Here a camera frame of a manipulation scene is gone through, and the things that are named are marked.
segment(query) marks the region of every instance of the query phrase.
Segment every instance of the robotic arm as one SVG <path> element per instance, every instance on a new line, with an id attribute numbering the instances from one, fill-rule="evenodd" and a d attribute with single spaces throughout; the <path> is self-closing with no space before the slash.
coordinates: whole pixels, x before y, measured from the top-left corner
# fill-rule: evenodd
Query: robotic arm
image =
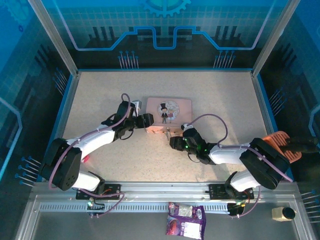
<path id="1" fill-rule="evenodd" d="M 134 104 L 130 103 L 130 100 L 123 100 L 117 112 L 103 121 L 96 130 L 73 139 L 55 139 L 44 156 L 39 174 L 47 180 L 54 174 L 52 183 L 63 191 L 80 188 L 97 195 L 101 194 L 104 191 L 105 180 L 92 172 L 80 171 L 81 160 L 101 146 L 122 139 L 126 131 L 132 135 L 134 129 L 151 126 L 154 123 L 152 114 L 138 115 L 137 109 L 140 103 L 136 101 Z M 54 171 L 62 154 L 65 156 Z"/>
<path id="2" fill-rule="evenodd" d="M 182 136 L 170 138 L 173 149 L 186 151 L 188 156 L 195 155 L 206 165 L 241 164 L 247 168 L 234 172 L 225 182 L 225 191 L 231 198 L 258 186 L 275 189 L 283 178 L 283 173 L 289 168 L 288 159 L 260 138 L 238 146 L 222 146 L 218 143 L 207 143 L 192 125 L 184 124 L 181 128 Z"/>

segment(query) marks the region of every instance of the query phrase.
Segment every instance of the purple snack bag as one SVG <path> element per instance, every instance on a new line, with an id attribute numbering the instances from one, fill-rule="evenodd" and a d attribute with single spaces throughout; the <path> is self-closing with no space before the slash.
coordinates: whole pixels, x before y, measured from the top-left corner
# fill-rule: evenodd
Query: purple snack bag
<path id="1" fill-rule="evenodd" d="M 169 202 L 166 235 L 205 239 L 206 214 L 203 206 Z"/>

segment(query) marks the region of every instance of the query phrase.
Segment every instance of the beige surface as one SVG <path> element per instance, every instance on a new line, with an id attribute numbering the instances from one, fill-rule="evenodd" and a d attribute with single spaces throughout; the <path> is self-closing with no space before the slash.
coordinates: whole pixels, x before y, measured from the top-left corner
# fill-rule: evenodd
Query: beige surface
<path id="1" fill-rule="evenodd" d="M 121 94 L 142 101 L 148 97 L 192 100 L 192 119 L 205 113 L 221 116 L 229 129 L 223 144 L 264 137 L 266 129 L 248 72 L 83 72 L 64 132 L 66 139 L 94 130 L 121 103 Z M 223 124 L 204 117 L 194 124 L 202 137 L 216 143 L 225 135 Z M 204 165 L 191 162 L 186 152 L 171 149 L 165 135 L 136 129 L 90 154 L 84 164 L 107 181 L 202 182 L 225 181 L 241 165 Z"/>

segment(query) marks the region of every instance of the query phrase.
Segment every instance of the cartoon groom figure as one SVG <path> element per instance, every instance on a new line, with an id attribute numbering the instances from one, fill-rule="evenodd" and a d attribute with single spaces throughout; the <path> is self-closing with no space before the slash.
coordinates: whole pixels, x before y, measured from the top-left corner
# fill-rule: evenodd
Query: cartoon groom figure
<path id="1" fill-rule="evenodd" d="M 163 124 L 166 124 L 167 123 L 167 118 L 168 118 L 168 114 L 167 114 L 167 111 L 168 109 L 166 108 L 166 103 L 161 103 L 161 111 L 162 111 L 162 123 Z"/>

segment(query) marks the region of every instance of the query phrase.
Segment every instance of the gear graphic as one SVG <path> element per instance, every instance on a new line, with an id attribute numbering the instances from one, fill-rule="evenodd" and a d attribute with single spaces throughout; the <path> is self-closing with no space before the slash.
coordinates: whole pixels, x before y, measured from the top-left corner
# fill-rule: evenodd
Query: gear graphic
<path id="1" fill-rule="evenodd" d="M 29 17 L 27 0 L 0 0 L 0 6 L 6 7 L 14 20 L 20 25 Z"/>
<path id="2" fill-rule="evenodd" d="M 162 15 L 166 18 L 174 16 L 174 13 L 180 14 L 180 10 L 185 10 L 186 5 L 190 4 L 191 0 L 141 0 L 144 10 L 149 10 L 150 14 L 155 14 L 157 17 Z"/>

